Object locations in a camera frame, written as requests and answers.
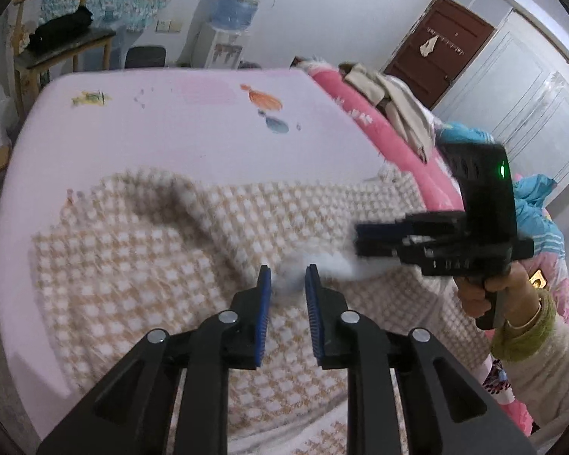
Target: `wooden chair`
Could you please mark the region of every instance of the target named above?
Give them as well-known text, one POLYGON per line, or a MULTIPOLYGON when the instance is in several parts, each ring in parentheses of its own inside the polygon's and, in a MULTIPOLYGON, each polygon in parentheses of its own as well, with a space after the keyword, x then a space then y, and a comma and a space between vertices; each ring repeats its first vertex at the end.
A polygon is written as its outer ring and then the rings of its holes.
MULTIPOLYGON (((103 69, 107 70, 110 66, 110 53, 112 51, 112 39, 116 35, 111 29, 98 29, 90 27, 82 36, 42 54, 35 54, 29 50, 21 50, 20 42, 23 38, 23 10, 26 0, 13 0, 14 5, 18 5, 17 20, 13 32, 13 55, 14 55, 14 78, 15 92, 17 94, 17 109, 19 117, 24 117, 23 95, 21 90, 21 74, 30 76, 31 93, 34 100, 38 97, 40 89, 38 78, 41 73, 47 71, 51 66, 59 62, 72 59, 73 71, 78 71, 78 55, 91 48, 104 47, 103 69)), ((85 5, 86 0, 80 0, 80 5, 85 5)))

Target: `bracelet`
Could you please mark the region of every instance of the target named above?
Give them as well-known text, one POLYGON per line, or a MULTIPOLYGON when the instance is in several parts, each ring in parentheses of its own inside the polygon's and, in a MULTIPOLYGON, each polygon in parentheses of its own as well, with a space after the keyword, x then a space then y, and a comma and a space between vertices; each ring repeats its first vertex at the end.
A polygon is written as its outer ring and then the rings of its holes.
POLYGON ((539 307, 538 307, 538 310, 535 312, 535 315, 533 315, 533 318, 531 320, 529 320, 528 322, 526 322, 525 325, 520 325, 520 327, 515 327, 514 325, 511 325, 508 320, 506 320, 506 325, 509 328, 512 328, 513 330, 522 330, 523 328, 526 328, 529 325, 532 325, 533 322, 535 322, 535 320, 537 320, 537 318, 541 312, 542 312, 542 298, 539 299, 539 307))

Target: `metal rivet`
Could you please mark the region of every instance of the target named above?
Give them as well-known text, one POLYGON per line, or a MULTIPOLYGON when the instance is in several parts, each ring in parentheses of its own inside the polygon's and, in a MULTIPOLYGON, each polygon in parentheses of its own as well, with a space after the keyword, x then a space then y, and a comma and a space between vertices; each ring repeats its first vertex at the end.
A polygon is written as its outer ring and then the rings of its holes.
POLYGON ((355 311, 344 311, 341 314, 341 320, 344 323, 358 323, 360 321, 360 315, 355 311))
POLYGON ((149 334, 147 334, 147 340, 149 340, 152 344, 159 344, 166 338, 167 334, 164 332, 164 330, 160 330, 159 328, 155 328, 149 334))
POLYGON ((417 340, 418 342, 428 342, 430 340, 430 332, 428 332, 424 328, 416 328, 413 333, 411 334, 413 339, 417 340))
POLYGON ((231 309, 219 313, 219 321, 222 323, 235 323, 236 320, 238 320, 238 315, 231 309))

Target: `white wardrobe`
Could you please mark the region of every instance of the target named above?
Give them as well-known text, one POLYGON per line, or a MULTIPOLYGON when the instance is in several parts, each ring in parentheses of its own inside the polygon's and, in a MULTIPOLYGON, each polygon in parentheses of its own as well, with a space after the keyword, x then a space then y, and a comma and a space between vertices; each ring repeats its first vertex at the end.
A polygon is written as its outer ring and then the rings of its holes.
POLYGON ((435 106, 446 122, 487 130, 513 173, 569 183, 569 64, 537 29, 512 12, 435 106))

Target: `person's hand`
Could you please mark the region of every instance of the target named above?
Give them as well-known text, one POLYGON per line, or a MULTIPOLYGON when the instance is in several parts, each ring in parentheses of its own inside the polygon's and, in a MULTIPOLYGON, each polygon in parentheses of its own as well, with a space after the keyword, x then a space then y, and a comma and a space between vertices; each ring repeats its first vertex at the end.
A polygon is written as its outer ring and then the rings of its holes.
POLYGON ((484 288, 471 284, 463 277, 456 278, 455 284, 457 284, 457 295, 462 302, 462 308, 472 318, 481 317, 491 309, 491 303, 485 298, 485 292, 501 292, 506 289, 508 298, 504 316, 512 326, 525 325, 539 310, 537 291, 529 282, 527 272, 519 262, 511 265, 508 275, 487 279, 484 288))

